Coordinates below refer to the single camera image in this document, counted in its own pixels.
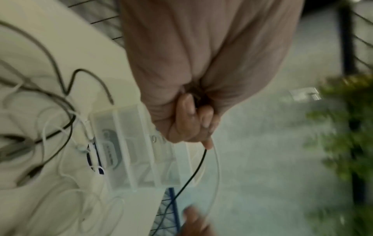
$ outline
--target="hand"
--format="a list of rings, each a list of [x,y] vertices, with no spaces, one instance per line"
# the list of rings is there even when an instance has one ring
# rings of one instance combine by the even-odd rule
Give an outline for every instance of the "hand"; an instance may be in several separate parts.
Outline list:
[[[204,225],[205,219],[197,209],[190,206],[184,210],[185,224],[178,236],[215,236],[210,225]]]
[[[220,117],[274,77],[303,0],[121,0],[125,48],[153,123],[202,142]],[[200,107],[186,93],[193,88]]]

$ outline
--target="plastic case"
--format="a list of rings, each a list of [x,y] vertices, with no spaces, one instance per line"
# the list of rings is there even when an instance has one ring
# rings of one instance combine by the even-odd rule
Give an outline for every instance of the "plastic case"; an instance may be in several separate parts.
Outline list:
[[[113,191],[180,186],[193,173],[191,157],[202,155],[186,143],[168,142],[143,105],[95,112],[90,120]]]

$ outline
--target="floor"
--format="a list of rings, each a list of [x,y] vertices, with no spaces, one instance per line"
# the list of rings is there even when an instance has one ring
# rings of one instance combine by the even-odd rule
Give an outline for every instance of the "floor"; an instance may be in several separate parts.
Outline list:
[[[315,86],[340,73],[335,12],[309,15],[302,19],[277,77],[225,115],[214,134],[222,166],[221,191],[211,212],[218,235],[313,235],[304,218],[307,212],[351,203],[350,184],[323,167],[323,151],[302,147],[309,135],[333,129],[331,124],[311,124],[304,114],[333,104],[295,103],[288,96],[289,90]],[[190,204],[204,213],[215,185],[210,151],[201,183],[178,199],[180,215]]]

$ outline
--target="table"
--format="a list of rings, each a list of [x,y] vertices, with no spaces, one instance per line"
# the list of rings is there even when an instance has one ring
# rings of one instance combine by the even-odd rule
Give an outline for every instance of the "table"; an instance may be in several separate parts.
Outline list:
[[[139,103],[139,91],[133,80],[124,50],[88,26],[59,2],[54,0],[2,0],[0,1],[0,20],[26,30],[45,44],[57,59],[66,84],[74,69],[85,68],[107,83],[117,106]],[[49,77],[49,79],[38,79],[36,82],[40,80],[43,82],[43,87],[58,91],[56,81],[50,78],[53,75],[50,64],[36,47],[30,46],[25,39],[5,29],[0,29],[0,35],[1,58],[6,58],[27,75]],[[109,103],[99,95],[100,91],[101,87],[88,75],[79,76],[71,98],[82,116],[87,117],[92,110],[108,107]],[[39,104],[42,103],[41,101],[28,105],[25,104],[26,102],[24,99],[22,104],[24,107],[30,105],[30,111],[41,109],[42,105],[45,105]],[[5,125],[3,120],[1,124],[1,132],[11,127],[10,124]],[[25,128],[27,129],[28,126],[31,128],[31,123],[26,124]],[[78,131],[74,132],[74,137],[77,140],[84,140]],[[57,145],[59,138],[55,139],[55,145]],[[31,162],[37,163],[40,159],[41,147],[38,147]],[[19,169],[17,171],[1,170],[0,178],[11,181],[17,176],[18,171]],[[22,189],[0,192],[1,212],[6,212],[0,216],[1,230],[10,228],[28,211],[30,208],[28,201],[37,196],[38,192],[35,189],[38,184],[41,185],[41,183],[35,183]],[[124,196],[125,214],[113,236],[148,235],[163,194],[163,189],[139,190],[136,193],[126,194]]]

